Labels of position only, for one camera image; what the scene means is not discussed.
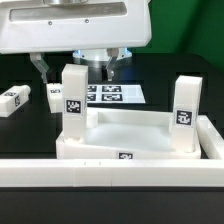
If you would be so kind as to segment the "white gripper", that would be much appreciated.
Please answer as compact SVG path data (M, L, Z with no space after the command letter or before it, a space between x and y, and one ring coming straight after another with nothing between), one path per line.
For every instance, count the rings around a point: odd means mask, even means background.
M107 77L120 47L140 47L152 37L151 0L0 0L0 53L31 53L47 83L41 53L108 48Z

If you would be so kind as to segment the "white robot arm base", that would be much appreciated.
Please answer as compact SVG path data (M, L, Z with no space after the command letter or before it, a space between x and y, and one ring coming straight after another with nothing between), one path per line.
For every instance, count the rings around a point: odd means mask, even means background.
M75 50L73 52L73 61L75 64L87 65L92 68L101 68L107 65L109 57L107 49L87 49ZM113 67L119 64L128 63L131 61L132 53L127 48L118 48L118 58Z

